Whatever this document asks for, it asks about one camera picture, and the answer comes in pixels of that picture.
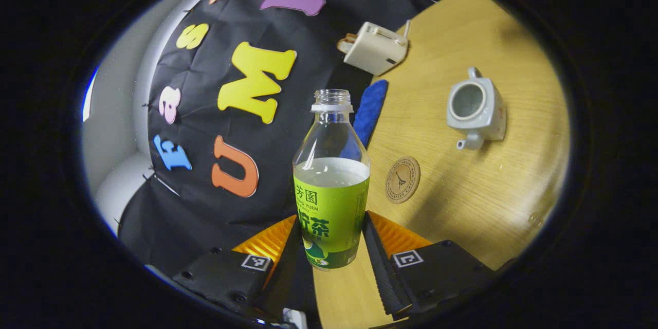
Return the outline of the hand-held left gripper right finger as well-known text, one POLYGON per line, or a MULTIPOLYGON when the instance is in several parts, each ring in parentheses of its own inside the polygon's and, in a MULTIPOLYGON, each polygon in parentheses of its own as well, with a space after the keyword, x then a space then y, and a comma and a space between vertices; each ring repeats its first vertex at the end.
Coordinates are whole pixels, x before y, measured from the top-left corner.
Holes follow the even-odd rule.
POLYGON ((451 308, 497 276, 456 242, 430 242, 371 210, 362 231, 381 302, 395 319, 451 308))

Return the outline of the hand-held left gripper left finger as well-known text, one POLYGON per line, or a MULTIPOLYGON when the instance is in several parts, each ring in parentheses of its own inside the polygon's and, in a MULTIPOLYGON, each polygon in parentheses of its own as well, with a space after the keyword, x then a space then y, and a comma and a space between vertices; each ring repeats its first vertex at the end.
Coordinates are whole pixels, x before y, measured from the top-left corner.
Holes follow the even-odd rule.
POLYGON ((282 320, 300 244, 299 222, 291 215, 230 250, 214 247, 172 279, 235 314, 282 320))

